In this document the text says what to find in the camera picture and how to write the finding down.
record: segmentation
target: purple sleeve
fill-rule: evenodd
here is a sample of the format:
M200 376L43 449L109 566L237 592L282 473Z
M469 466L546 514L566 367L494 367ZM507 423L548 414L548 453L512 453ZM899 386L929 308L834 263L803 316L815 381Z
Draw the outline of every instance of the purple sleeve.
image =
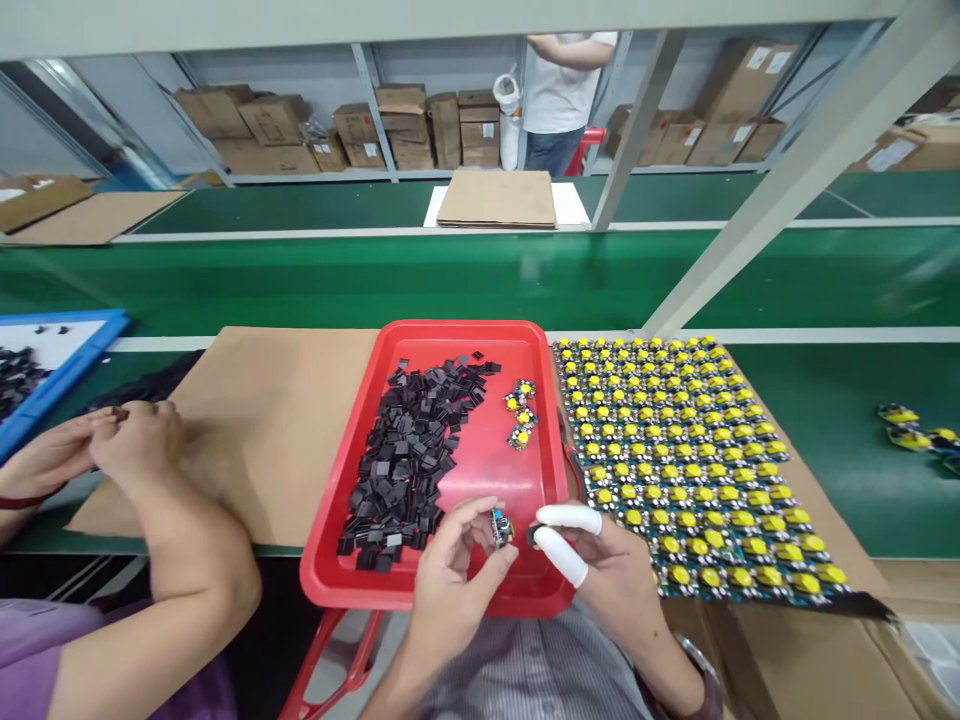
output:
M58 645L0 668L0 720L46 720L60 650Z

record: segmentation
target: person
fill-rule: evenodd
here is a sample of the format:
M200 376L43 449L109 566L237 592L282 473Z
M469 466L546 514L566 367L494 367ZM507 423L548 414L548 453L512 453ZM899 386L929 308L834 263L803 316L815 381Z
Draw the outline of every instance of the person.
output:
M536 544L578 588L568 610L485 618L518 555L493 551L494 507L495 497L473 498L444 518L420 559L407 633L361 720L722 716L712 668L667 628L646 542L595 510L537 513L547 527ZM489 556L468 581L477 544Z
M617 33L529 35L536 53L523 98L525 170L562 177L583 138L600 69L613 58Z
M214 661L253 614L260 575L244 528L179 466L170 402L131 402L48 430L0 468L0 546L39 501L94 465L136 511L152 603L0 601L0 720L233 720Z

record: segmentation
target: hand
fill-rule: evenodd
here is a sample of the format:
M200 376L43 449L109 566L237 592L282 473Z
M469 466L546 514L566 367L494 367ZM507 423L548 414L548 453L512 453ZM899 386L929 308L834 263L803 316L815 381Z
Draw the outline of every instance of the hand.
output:
M540 508L537 520L559 530L536 530L537 547L577 587L614 642L632 654L655 638L669 637L642 537L575 501Z
M179 475L183 424L172 402L134 401L123 405L122 423L99 425L90 455L123 488L130 482Z
M487 605L519 551L507 545L495 551L489 512L503 507L495 497L464 500L454 507L420 558L413 594L408 644L415 657L442 667L467 649ZM470 551L479 544L489 555L467 581Z
M90 438L97 427L116 422L114 409L103 408L38 435L0 469L0 497L42 497L88 472Z

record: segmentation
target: blue tray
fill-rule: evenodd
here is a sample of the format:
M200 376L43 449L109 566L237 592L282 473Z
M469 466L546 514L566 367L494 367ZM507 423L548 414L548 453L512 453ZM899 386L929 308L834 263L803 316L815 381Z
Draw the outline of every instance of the blue tray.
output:
M0 326L63 325L74 322L103 321L103 326L59 368L46 378L16 412L0 425L0 463L6 461L50 408L80 379L100 355L110 347L130 322L123 310L41 313L38 315L0 315Z

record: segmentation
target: red chair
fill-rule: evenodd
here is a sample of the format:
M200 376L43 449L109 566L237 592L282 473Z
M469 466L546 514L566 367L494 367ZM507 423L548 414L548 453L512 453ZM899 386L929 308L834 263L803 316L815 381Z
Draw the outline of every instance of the red chair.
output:
M567 167L567 171L564 173L564 176L576 177L582 173L583 158L585 158L587 155L588 146L603 145L603 141L606 139L606 128L587 128L583 133L583 139L580 141L577 151L573 154L573 159L570 161L570 165Z

